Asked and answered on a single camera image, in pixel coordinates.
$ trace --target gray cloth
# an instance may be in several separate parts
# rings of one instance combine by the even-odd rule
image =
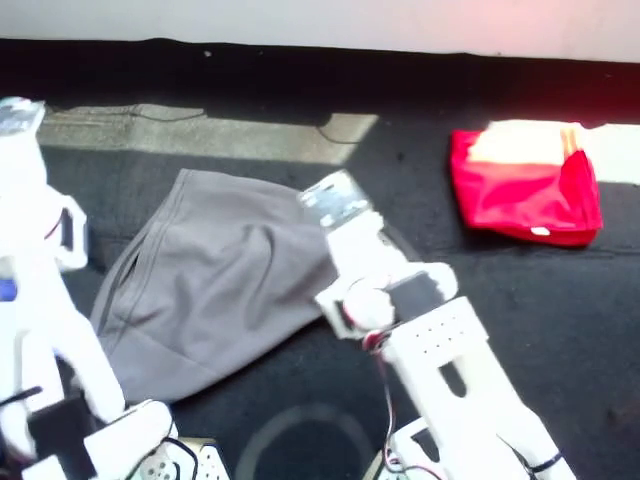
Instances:
[[[130,402],[175,401],[321,313],[325,237],[287,187],[182,170],[98,293],[91,322]]]

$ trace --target wire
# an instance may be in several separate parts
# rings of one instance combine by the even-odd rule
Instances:
[[[53,107],[51,105],[47,106],[53,113],[62,113],[62,114],[73,114],[72,110],[64,110],[61,108]],[[159,118],[159,117],[151,117],[149,115],[145,115],[144,113],[138,112],[90,112],[88,115],[95,115],[97,117],[132,117],[132,118],[142,118],[144,120],[150,120],[152,122],[159,123],[175,123],[175,122],[183,122],[185,120],[195,120],[196,118],[201,118],[206,116],[205,112],[194,113],[192,115],[186,115],[184,117],[177,118]]]
[[[39,393],[42,393],[42,387],[40,386],[28,388],[27,390],[23,390],[22,392],[16,393],[15,395],[7,398],[6,400],[2,400],[0,402],[0,408],[5,407],[10,403],[26,400],[27,398],[33,397],[34,395],[37,395]]]
[[[193,451],[187,447],[184,443],[182,443],[180,440],[176,440],[175,438],[171,438],[169,435],[171,434],[171,430],[173,430],[173,426],[175,425],[175,422],[173,420],[171,420],[171,425],[169,426],[169,429],[167,430],[167,434],[164,436],[164,438],[160,441],[160,445],[162,445],[163,443],[170,443],[172,445],[175,445],[177,447],[179,447],[180,449],[184,450],[193,460],[193,474],[191,475],[191,480],[196,480],[197,476],[198,476],[198,457],[196,456],[195,453],[193,453]],[[140,466],[142,465],[142,462],[144,462],[150,455],[153,455],[155,453],[156,449],[153,449],[149,454],[145,455],[144,457],[142,457],[140,459],[140,461],[138,463],[136,463],[133,468],[129,471],[129,473],[124,477],[124,480],[131,480],[133,478],[133,476],[136,474],[136,472],[138,471],[138,469],[140,468]]]
[[[322,136],[322,138],[324,138],[327,142],[329,143],[333,143],[336,145],[358,145],[360,143],[360,141],[357,142],[351,142],[348,140],[336,140],[335,138],[331,138],[329,135],[327,135],[327,133],[322,129],[322,127],[318,127],[316,126],[316,130],[318,131],[318,133]]]
[[[374,358],[376,359],[376,364],[378,365],[378,370],[380,372],[380,377],[382,378],[382,385],[384,387],[384,397],[387,403],[387,412],[389,414],[389,424],[387,426],[387,433],[384,438],[384,446],[383,446],[383,452],[382,452],[382,459],[384,461],[385,468],[389,472],[397,475],[407,473],[411,470],[420,470],[430,474],[436,480],[443,480],[443,478],[440,475],[438,475],[436,472],[434,472],[430,468],[425,467],[423,465],[410,465],[408,467],[401,467],[400,469],[392,466],[394,462],[389,458],[389,452],[391,451],[391,447],[390,447],[391,435],[393,435],[393,432],[395,430],[395,425],[396,425],[396,415],[393,408],[393,400],[391,398],[391,388],[389,387],[387,369],[385,367],[382,354],[380,353],[379,349],[375,349],[373,352],[374,352],[373,353]]]

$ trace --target black carpet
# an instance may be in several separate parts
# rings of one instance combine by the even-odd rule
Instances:
[[[461,292],[483,319],[515,387],[545,420],[579,478],[640,478],[640,416],[617,427],[606,420],[608,408],[624,407],[640,396],[640,190],[601,184],[605,229],[588,249],[571,251],[465,230],[447,171],[454,128],[481,128],[512,117],[577,120],[589,126],[638,123],[639,67],[303,49],[213,50],[214,60],[205,64],[200,47],[165,42],[0,43],[0,55],[10,66],[0,80],[1,93],[49,98],[61,106],[204,105],[212,116],[315,125],[332,112],[379,115],[346,168],[425,259],[454,266]],[[45,154],[51,183],[74,195],[92,222],[91,266],[67,278],[85,313],[104,269],[158,206],[179,168],[297,188],[334,169],[130,151],[47,148]],[[395,391],[402,424],[412,419],[412,408]],[[380,446],[387,419],[374,365],[354,345],[335,340],[322,321],[246,370],[175,405],[174,412],[183,434],[215,436],[235,468],[252,433],[284,410],[313,404],[355,419],[369,438],[371,454]],[[311,422],[267,450],[256,478],[357,479],[360,463],[358,450],[339,429]],[[478,472],[478,478],[492,475]]]

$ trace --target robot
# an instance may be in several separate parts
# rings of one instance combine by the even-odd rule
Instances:
[[[390,423],[379,479],[575,480],[509,382],[469,300],[456,297],[451,268],[421,262],[345,171],[300,200],[326,229],[339,272],[316,300],[338,338],[361,341],[374,356],[384,381]],[[386,365],[420,415],[395,433]],[[425,435],[431,456],[419,441]]]
[[[87,263],[86,215],[47,184],[35,138],[44,113],[42,103],[0,102],[0,432],[11,459],[1,473],[146,480],[195,479],[199,471],[228,480],[214,443],[176,439],[166,405],[125,408],[91,324],[69,297],[60,273]]]
[[[194,454],[168,407],[125,408],[122,390],[60,272],[87,263],[86,216],[47,184],[35,139],[44,106],[0,102],[0,432],[25,480],[230,477],[214,443]],[[391,365],[420,419],[390,423],[379,480],[575,480],[520,400],[448,265],[423,263],[346,172],[300,195],[326,229],[339,278],[316,300],[341,339],[360,341],[383,380]],[[63,381],[60,363],[74,378]],[[464,384],[452,391],[451,367]],[[437,458],[416,438],[428,435]],[[213,458],[209,463],[202,458]]]

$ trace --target floor mat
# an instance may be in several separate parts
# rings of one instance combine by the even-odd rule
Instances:
[[[640,339],[635,318],[640,311],[640,190],[625,184],[600,185],[605,229],[590,248],[531,246],[466,231],[457,214],[446,162],[453,128],[480,128],[489,120],[637,121],[628,104],[637,105],[629,101],[638,96],[633,90],[640,78],[637,70],[371,52],[275,49],[258,55],[251,51],[255,58],[246,52],[240,48],[236,55],[253,60],[238,66],[237,59],[229,60],[236,57],[223,49],[223,60],[217,61],[225,65],[227,58],[231,68],[215,80],[209,77],[209,83],[194,73],[196,67],[186,73],[184,57],[173,66],[166,60],[162,66],[154,64],[150,68],[156,76],[145,78],[156,82],[157,90],[153,94],[147,90],[145,99],[175,99],[169,93],[179,91],[181,102],[192,106],[206,86],[217,88],[216,95],[232,97],[237,108],[231,110],[236,112],[246,112],[258,95],[274,110],[297,108],[311,118],[315,112],[324,112],[320,118],[335,111],[377,114],[378,121],[343,166],[425,259],[454,266],[461,292],[470,297],[485,323],[505,370],[524,401],[545,420],[578,477],[640,478],[640,421],[631,419],[614,429],[605,415],[610,406],[625,405],[640,395],[635,348]],[[109,58],[107,65],[116,62],[115,55]],[[81,78],[88,78],[87,68],[79,67]],[[172,85],[158,87],[158,69],[174,73],[173,80],[164,80]],[[610,82],[611,75],[618,83]],[[576,89],[578,80],[583,82]],[[257,93],[250,90],[252,82]],[[115,88],[111,85],[108,90],[112,96],[106,95],[111,101],[130,101],[144,91],[142,80],[129,89],[121,81],[112,83]],[[38,85],[16,93],[74,98],[65,97],[55,81],[55,87]],[[189,85],[191,93],[185,94]],[[101,86],[109,88],[108,82]],[[97,98],[97,91],[95,86],[81,89],[78,98]],[[220,115],[231,115],[227,106],[233,101],[225,100]],[[216,115],[213,107],[208,112]],[[104,269],[158,206],[180,168],[222,171],[297,188],[340,168],[132,150],[52,147],[45,154],[51,183],[74,195],[92,222],[91,266],[67,278],[85,313]],[[413,409],[397,382],[394,387],[403,424],[412,419]],[[335,340],[322,321],[246,370],[175,405],[174,412],[183,434],[218,439],[234,469],[252,435],[267,422],[291,408],[318,406],[334,412],[333,420],[310,416],[274,439],[257,462],[256,479],[356,479],[365,468],[361,457],[368,451],[373,458],[383,441],[387,418],[374,365],[356,346]],[[345,423],[357,428],[340,428]],[[367,441],[355,446],[354,435],[345,432],[364,432]],[[490,478],[491,472],[478,476]]]

